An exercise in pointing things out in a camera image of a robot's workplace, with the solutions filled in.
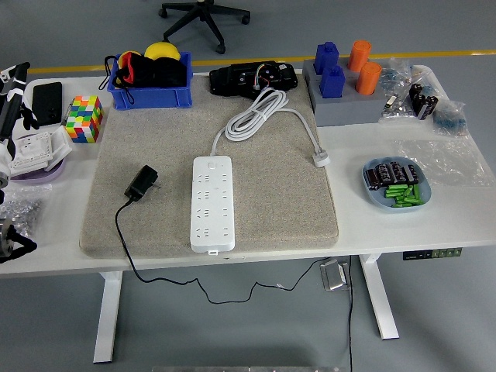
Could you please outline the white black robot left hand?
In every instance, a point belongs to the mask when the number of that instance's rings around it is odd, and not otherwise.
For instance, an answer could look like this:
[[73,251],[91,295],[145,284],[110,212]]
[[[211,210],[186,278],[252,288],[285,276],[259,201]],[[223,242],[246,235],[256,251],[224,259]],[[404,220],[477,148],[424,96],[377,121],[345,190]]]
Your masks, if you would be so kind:
[[23,101],[29,68],[30,63],[24,62],[1,71],[1,83],[12,82],[7,93],[1,95],[1,183],[4,186],[7,185],[10,178],[9,165],[16,151],[12,141],[16,121],[23,117],[27,130],[40,127],[32,109]]

